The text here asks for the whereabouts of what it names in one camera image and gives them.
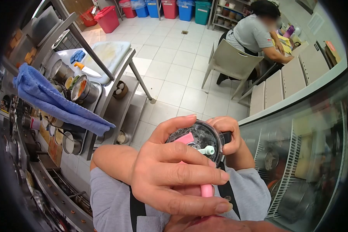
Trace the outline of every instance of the lips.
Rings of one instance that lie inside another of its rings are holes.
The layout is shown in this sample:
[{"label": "lips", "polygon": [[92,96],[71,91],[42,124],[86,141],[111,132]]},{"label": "lips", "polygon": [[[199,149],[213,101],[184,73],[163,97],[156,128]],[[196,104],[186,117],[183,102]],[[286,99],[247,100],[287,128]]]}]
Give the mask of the lips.
[{"label": "lips", "polygon": [[223,217],[223,216],[219,216],[219,215],[212,215],[212,216],[206,216],[206,217],[202,217],[202,218],[198,218],[197,220],[194,220],[190,225],[188,225],[188,227],[190,227],[190,226],[193,226],[193,225],[196,225],[196,224],[200,224],[200,223],[202,223],[202,222],[204,222],[204,221],[206,221],[206,220],[209,220],[210,218],[212,218],[212,217]]}]

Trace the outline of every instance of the white plastic chair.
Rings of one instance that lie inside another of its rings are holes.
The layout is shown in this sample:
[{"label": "white plastic chair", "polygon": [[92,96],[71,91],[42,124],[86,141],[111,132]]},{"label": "white plastic chair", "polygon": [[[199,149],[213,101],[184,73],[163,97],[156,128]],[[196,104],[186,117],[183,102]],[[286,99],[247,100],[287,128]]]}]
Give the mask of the white plastic chair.
[{"label": "white plastic chair", "polygon": [[206,83],[207,77],[211,70],[218,71],[227,76],[241,80],[232,98],[236,96],[237,92],[245,85],[247,78],[253,71],[255,66],[263,59],[263,56],[252,56],[233,47],[229,42],[223,39],[218,48],[214,52],[214,45],[209,58],[209,65],[205,73],[202,87]]}]

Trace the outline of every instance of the dark hair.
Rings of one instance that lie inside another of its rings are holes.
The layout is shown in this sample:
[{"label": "dark hair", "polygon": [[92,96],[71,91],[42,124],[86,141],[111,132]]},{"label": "dark hair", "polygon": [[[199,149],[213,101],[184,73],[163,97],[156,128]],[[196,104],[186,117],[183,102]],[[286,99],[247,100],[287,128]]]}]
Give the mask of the dark hair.
[{"label": "dark hair", "polygon": [[260,16],[268,16],[278,19],[281,16],[280,10],[275,3],[268,0],[257,0],[250,5],[253,14]]}]

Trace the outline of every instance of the hand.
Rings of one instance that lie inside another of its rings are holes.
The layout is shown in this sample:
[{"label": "hand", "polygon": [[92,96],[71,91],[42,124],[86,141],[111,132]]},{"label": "hand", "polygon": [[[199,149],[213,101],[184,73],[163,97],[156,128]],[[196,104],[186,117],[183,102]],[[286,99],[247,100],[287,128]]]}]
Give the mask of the hand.
[{"label": "hand", "polygon": [[221,197],[185,195],[188,189],[176,191],[177,186],[222,185],[229,180],[226,172],[216,169],[196,149],[180,142],[165,144],[171,133],[195,122],[195,115],[169,119],[159,124],[143,144],[130,174],[132,192],[139,201],[172,215],[209,216],[232,209],[232,204]]},{"label": "hand", "polygon": [[236,121],[236,119],[229,116],[220,116],[215,117],[214,119],[210,118],[206,122],[220,132],[230,131],[232,133],[231,142],[225,144],[223,147],[223,155],[236,153],[236,151],[240,148],[242,142],[239,123]]},{"label": "hand", "polygon": [[283,45],[281,44],[280,41],[275,41],[276,43],[276,49],[280,51],[280,53],[285,56],[285,50],[283,49]]}]

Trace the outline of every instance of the blue towel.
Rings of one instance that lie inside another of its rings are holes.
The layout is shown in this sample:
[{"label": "blue towel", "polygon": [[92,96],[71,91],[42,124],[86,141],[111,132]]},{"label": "blue towel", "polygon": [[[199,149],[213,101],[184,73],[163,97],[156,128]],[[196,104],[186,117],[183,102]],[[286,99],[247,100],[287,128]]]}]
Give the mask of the blue towel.
[{"label": "blue towel", "polygon": [[65,99],[40,72],[27,63],[19,67],[13,85],[18,89],[20,98],[65,123],[80,126],[98,136],[102,136],[110,127],[116,127],[92,111]]},{"label": "blue towel", "polygon": [[70,62],[73,63],[75,61],[81,61],[82,58],[84,58],[85,56],[85,52],[83,52],[82,50],[78,50],[77,52],[75,52],[71,58],[70,58]]}]

